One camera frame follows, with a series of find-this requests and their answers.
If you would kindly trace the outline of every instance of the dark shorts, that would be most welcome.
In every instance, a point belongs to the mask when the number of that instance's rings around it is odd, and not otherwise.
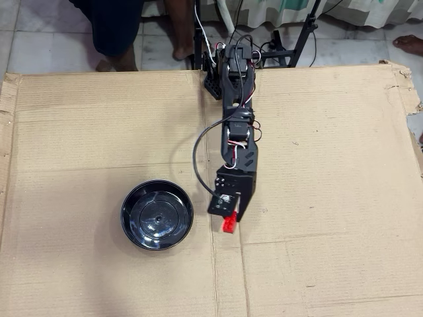
[[[138,33],[144,0],[70,0],[91,21],[94,47],[106,56],[124,53]]]

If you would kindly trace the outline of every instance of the black bowl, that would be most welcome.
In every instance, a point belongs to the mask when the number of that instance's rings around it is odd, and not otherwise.
[[[178,244],[190,231],[193,217],[188,195],[166,180],[151,180],[135,187],[120,213],[126,236],[148,250]]]

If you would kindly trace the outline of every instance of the white wire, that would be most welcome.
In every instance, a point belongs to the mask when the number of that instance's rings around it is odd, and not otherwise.
[[[228,170],[232,170],[232,169],[234,169],[234,168],[236,167],[236,165],[237,165],[237,159],[238,159],[237,149],[238,149],[238,146],[243,147],[243,148],[245,149],[245,145],[243,145],[241,142],[235,142],[235,141],[231,141],[231,140],[228,140],[228,143],[229,143],[230,145],[234,145],[234,146],[235,146],[235,163],[234,163],[234,164],[233,164],[233,166],[231,166],[231,167],[228,167],[228,166],[226,166],[226,164],[225,164],[225,165],[224,165],[224,167],[226,167]]]
[[[250,100],[251,100],[251,98],[252,98],[253,94],[254,94],[254,91],[252,92],[251,96],[249,96],[249,98],[245,101],[245,103],[244,103],[244,104],[248,104],[248,103],[250,102]]]
[[[197,6],[196,5],[194,5],[194,12],[196,13],[196,18],[197,18],[198,24],[200,25],[201,29],[203,30],[204,39],[206,40],[207,49],[209,50],[209,56],[210,56],[211,62],[213,63],[213,65],[216,65],[216,62],[213,60],[213,57],[212,57],[212,51],[210,50],[210,44],[209,44],[209,40],[207,39],[206,31],[203,29],[203,26],[201,25],[200,19],[198,18]]]
[[[256,65],[258,64],[258,62],[262,59],[262,54],[260,53],[260,51],[259,50],[254,50],[254,51],[252,51],[252,52],[257,52],[258,53],[258,61],[256,61]]]
[[[231,140],[228,140],[227,142],[232,144],[232,145],[239,145],[240,147],[243,147],[245,149],[245,145],[243,145],[241,142],[236,142],[236,141],[231,141]]]
[[[237,149],[238,149],[238,145],[235,145],[235,163],[233,164],[233,166],[227,167],[226,164],[224,165],[224,167],[226,167],[228,170],[234,169],[237,165],[237,158],[238,158]]]

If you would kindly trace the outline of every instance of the bowl rim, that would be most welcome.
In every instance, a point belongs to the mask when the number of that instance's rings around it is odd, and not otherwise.
[[[173,186],[173,187],[175,187],[176,189],[178,189],[183,195],[185,195],[186,196],[186,198],[187,198],[187,201],[188,201],[188,205],[189,206],[191,206],[191,212],[190,212],[190,214],[191,214],[191,221],[189,222],[189,224],[188,224],[188,226],[186,227],[186,230],[185,230],[185,233],[184,233],[184,235],[182,236],[182,238],[178,241],[178,242],[175,242],[174,244],[172,244],[171,246],[168,246],[167,248],[163,248],[163,249],[150,249],[150,248],[146,248],[145,246],[143,246],[142,244],[137,244],[137,243],[135,243],[133,240],[132,240],[132,238],[128,235],[128,232],[127,232],[127,230],[126,230],[126,228],[125,228],[125,226],[124,226],[124,207],[125,207],[125,204],[126,204],[126,202],[127,202],[127,200],[131,197],[131,195],[132,194],[134,194],[136,191],[138,191],[140,188],[142,188],[142,187],[145,187],[146,185],[148,185],[148,184],[151,184],[151,183],[165,183],[165,184],[168,184],[168,185],[171,185],[171,186]],[[124,230],[124,233],[125,233],[125,235],[128,237],[128,239],[132,242],[132,243],[134,243],[136,246],[138,246],[138,247],[140,247],[140,248],[142,248],[142,249],[144,249],[144,250],[149,250],[149,251],[163,251],[163,250],[168,250],[168,249],[170,249],[170,248],[173,248],[174,246],[176,246],[177,244],[180,244],[180,242],[181,241],[183,241],[185,238],[186,238],[186,236],[188,235],[188,233],[191,231],[191,227],[192,227],[192,223],[194,222],[194,206],[193,206],[193,204],[192,204],[192,202],[191,202],[191,199],[190,199],[190,196],[188,196],[188,194],[179,186],[179,185],[177,185],[177,184],[175,184],[174,182],[171,182],[170,180],[160,180],[160,179],[157,179],[157,180],[147,180],[147,181],[145,181],[145,182],[142,182],[142,183],[140,183],[140,184],[138,184],[136,187],[134,187],[133,188],[133,190],[132,191],[130,191],[129,192],[129,194],[125,197],[125,199],[124,199],[124,202],[122,203],[122,207],[121,207],[121,209],[120,209],[120,223],[121,223],[121,226],[122,226],[122,229]]]

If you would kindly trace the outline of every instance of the robotic arm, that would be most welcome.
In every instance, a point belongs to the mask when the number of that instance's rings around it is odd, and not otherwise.
[[[254,126],[251,101],[255,89],[252,50],[241,40],[216,49],[213,61],[204,54],[208,72],[204,86],[223,104],[221,156],[225,161],[217,170],[208,213],[222,216],[223,231],[230,233],[254,194],[258,158],[254,131],[259,128]]]

